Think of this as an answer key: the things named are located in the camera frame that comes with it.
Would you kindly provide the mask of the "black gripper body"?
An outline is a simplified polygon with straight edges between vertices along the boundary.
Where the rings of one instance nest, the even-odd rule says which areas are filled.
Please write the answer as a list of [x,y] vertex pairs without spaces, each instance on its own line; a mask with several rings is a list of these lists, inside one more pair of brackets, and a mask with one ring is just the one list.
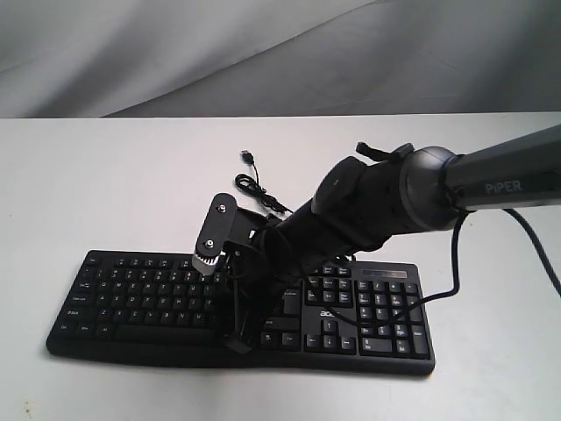
[[249,246],[222,253],[215,307],[224,325],[233,325],[232,284],[238,280],[248,308],[247,325],[263,325],[285,291],[327,262],[351,253],[350,241],[303,205],[283,220],[266,217]]

